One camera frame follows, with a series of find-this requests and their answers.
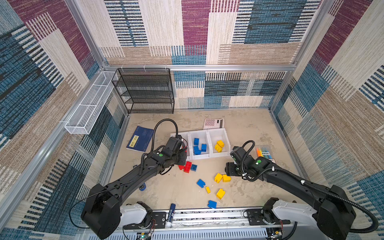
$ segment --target highlighter pen set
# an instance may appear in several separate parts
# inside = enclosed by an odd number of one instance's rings
[[[269,154],[268,150],[265,147],[262,148],[256,148],[257,156],[258,157],[264,157],[267,159],[272,159],[271,155]]]

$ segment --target yellow label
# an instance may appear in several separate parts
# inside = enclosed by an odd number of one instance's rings
[[[131,143],[129,144],[129,146],[130,147],[134,147],[138,139],[139,139],[139,136],[134,135]]]

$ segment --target white wire basket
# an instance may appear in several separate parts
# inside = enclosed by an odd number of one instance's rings
[[[115,72],[103,71],[65,124],[70,134],[89,134],[113,89]]]

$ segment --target black mesh shelf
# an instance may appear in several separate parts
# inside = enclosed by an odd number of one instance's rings
[[[112,81],[128,113],[173,113],[175,99],[168,68],[119,68]]]

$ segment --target blue book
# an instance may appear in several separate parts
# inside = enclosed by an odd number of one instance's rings
[[[153,129],[137,126],[134,134],[128,142],[127,149],[145,152],[152,139]]]

